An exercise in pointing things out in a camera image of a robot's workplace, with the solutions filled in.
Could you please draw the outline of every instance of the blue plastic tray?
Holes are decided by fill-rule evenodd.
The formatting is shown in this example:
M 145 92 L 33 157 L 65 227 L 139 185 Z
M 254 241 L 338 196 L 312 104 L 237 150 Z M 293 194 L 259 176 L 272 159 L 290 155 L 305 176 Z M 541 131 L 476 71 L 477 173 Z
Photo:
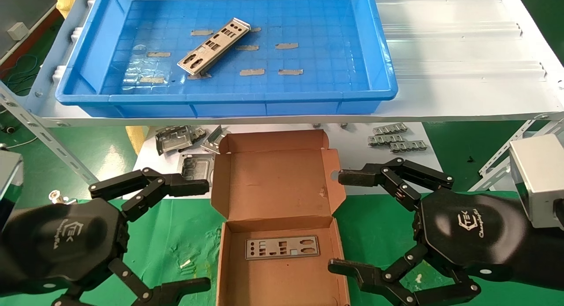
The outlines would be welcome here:
M 237 43 L 259 50 L 230 49 L 211 78 L 187 79 L 177 62 L 209 37 L 191 31 L 232 17 L 260 27 Z M 396 93 L 375 0 L 96 0 L 56 97 L 94 117 L 227 117 L 369 114 Z

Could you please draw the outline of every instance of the metal shelf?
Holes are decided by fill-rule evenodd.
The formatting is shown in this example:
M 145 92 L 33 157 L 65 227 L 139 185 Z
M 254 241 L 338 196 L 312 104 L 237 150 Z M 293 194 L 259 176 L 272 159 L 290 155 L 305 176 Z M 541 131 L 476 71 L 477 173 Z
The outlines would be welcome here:
M 104 119 L 54 98 L 93 0 L 77 0 L 20 104 L 45 127 L 176 124 L 373 123 L 562 119 L 564 68 L 520 0 L 377 0 L 399 94 L 372 115 L 227 119 Z

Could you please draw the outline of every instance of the open cardboard box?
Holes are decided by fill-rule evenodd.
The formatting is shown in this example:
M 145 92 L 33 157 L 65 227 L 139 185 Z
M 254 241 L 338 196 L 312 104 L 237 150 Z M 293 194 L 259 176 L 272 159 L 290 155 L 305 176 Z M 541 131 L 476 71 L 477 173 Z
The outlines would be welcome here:
M 217 306 L 348 306 L 344 258 L 332 213 L 345 189 L 322 130 L 229 134 L 215 158 L 211 205 L 227 222 L 219 249 Z M 319 256 L 246 260 L 247 239 L 318 237 Z

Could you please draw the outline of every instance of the cardboard box flap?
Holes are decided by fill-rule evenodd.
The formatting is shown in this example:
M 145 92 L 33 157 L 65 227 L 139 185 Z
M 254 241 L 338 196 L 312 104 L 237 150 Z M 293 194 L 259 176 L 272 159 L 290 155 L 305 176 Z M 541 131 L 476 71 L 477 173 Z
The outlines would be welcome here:
M 340 164 L 328 143 L 321 130 L 227 135 L 211 205 L 228 221 L 330 217 L 346 195 L 331 179 Z
M 328 147 L 329 139 L 323 130 L 228 134 L 219 142 L 221 154 Z
M 322 158 L 327 180 L 329 206 L 331 214 L 333 214 L 347 198 L 344 186 L 337 181 L 339 171 L 341 170 L 339 154 L 336 149 L 327 149 L 322 151 Z

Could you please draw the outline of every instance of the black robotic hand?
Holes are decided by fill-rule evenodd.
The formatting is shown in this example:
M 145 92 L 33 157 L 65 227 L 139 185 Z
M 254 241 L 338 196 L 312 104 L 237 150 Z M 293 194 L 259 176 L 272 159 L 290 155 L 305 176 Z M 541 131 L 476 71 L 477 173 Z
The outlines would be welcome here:
M 182 296 L 210 289 L 208 278 L 165 283 L 149 289 L 123 263 L 127 222 L 141 217 L 165 196 L 203 195 L 206 180 L 150 168 L 89 186 L 92 200 L 15 209 L 0 236 L 0 296 L 43 294 L 68 288 L 53 306 L 87 306 L 79 301 L 112 274 L 137 296 L 133 306 L 177 306 Z M 139 191 L 121 209 L 108 201 Z
M 404 179 L 434 191 L 421 199 Z M 533 228 L 519 200 L 457 194 L 450 190 L 453 177 L 401 158 L 341 171 L 339 182 L 382 186 L 415 212 L 417 244 L 387 269 L 330 260 L 329 271 L 354 277 L 361 291 L 382 295 L 395 306 L 447 306 L 481 292 L 469 276 L 564 290 L 564 231 Z M 399 281 L 423 260 L 454 284 L 417 292 L 404 288 Z

